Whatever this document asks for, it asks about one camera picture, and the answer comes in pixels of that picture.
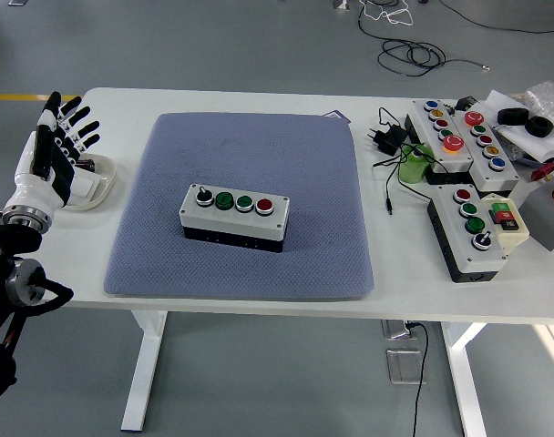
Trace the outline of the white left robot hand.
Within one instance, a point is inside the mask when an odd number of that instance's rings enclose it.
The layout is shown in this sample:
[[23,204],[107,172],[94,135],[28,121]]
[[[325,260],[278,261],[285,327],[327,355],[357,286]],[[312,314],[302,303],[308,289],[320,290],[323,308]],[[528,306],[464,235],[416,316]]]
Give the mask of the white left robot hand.
[[86,153],[100,140],[99,122],[90,120],[91,109],[81,102],[80,96],[64,103],[60,93],[50,95],[18,161],[8,208],[50,214],[91,201],[101,177]]

